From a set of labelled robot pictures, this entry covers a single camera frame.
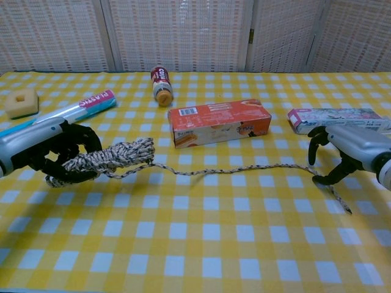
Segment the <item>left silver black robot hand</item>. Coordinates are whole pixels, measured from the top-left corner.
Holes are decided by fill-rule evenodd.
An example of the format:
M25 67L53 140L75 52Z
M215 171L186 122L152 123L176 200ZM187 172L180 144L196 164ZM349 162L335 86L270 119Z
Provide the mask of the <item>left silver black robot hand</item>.
M30 166L35 171L65 181L81 183L98 176L95 171L68 171L63 163L79 154L83 145L88 153L101 151L94 130L54 117L1 136L1 176Z

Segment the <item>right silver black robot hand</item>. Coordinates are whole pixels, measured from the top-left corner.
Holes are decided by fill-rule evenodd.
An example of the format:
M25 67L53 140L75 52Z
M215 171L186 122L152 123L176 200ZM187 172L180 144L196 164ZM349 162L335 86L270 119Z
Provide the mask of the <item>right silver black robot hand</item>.
M371 129L358 126L317 126L308 137L308 160L313 165L320 145L336 147L341 162L326 176L315 175L312 180L324 186L334 185L356 170L372 172L378 182L390 189L390 138Z

